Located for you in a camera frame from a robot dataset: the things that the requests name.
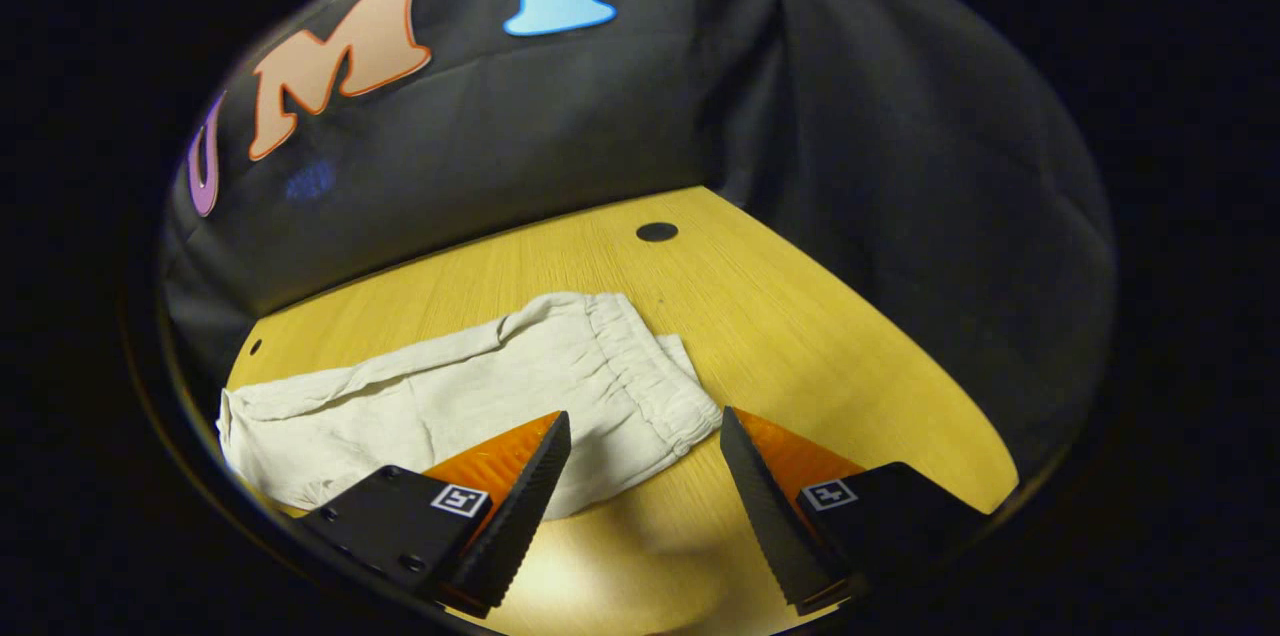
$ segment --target white pants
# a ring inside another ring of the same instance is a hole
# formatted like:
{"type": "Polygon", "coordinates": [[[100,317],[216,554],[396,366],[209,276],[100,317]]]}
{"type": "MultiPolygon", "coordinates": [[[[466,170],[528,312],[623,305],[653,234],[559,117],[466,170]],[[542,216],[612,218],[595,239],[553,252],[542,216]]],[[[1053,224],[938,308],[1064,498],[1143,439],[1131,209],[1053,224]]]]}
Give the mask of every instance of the white pants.
{"type": "Polygon", "coordinates": [[[426,471],[553,411],[573,449],[544,518],[649,479],[721,421],[680,337],[653,337],[622,294],[556,293],[348,369],[224,389],[218,431],[237,473],[312,509],[375,468],[426,471]]]}

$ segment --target orange letter m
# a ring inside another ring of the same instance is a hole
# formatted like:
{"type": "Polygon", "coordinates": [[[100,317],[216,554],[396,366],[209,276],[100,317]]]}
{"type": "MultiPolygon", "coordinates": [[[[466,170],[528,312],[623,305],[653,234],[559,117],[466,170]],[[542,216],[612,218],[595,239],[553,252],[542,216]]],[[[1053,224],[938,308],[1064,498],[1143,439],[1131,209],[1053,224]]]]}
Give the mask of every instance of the orange letter m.
{"type": "Polygon", "coordinates": [[[257,125],[248,157],[265,157],[298,125],[296,113],[284,111],[285,90],[312,115],[324,111],[344,59],[347,77],[338,88],[344,97],[369,93],[425,67],[431,51],[413,42],[411,3],[360,0],[326,42],[302,29],[271,49],[253,70],[259,77],[257,125]]]}

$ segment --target black fabric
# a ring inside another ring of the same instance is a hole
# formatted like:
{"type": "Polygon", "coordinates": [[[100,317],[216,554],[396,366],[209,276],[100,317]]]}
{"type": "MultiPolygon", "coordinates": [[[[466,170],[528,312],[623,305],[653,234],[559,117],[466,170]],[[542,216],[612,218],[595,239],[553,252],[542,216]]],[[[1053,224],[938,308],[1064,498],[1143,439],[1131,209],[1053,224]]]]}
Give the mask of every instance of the black fabric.
{"type": "Polygon", "coordinates": [[[1106,203],[1048,86],[961,4],[600,0],[608,24],[516,38],[518,0],[413,0],[430,65],[319,116],[285,100],[297,132],[251,163],[257,59],[356,1],[310,4],[229,74],[210,216],[175,177],[165,296],[215,381],[256,317],[362,273],[705,184],[918,340],[1024,477],[1083,418],[1114,308],[1106,203]]]}

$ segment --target wooden table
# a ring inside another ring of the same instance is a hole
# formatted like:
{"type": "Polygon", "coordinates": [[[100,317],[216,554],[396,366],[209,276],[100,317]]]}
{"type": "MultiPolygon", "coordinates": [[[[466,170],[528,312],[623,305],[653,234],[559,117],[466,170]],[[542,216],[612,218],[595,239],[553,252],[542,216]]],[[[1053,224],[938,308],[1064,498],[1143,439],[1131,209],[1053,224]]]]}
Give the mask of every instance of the wooden table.
{"type": "MultiPolygon", "coordinates": [[[[548,290],[621,290],[680,334],[704,388],[873,468],[905,459],[989,513],[1018,484],[987,421],[859,294],[708,189],[653,195],[445,250],[262,317],[228,386],[351,366],[517,311],[548,290]],[[637,227],[671,221],[671,241],[637,227]]],[[[672,468],[543,523],[503,605],[507,633],[773,633],[787,608],[718,434],[672,468]]]]}

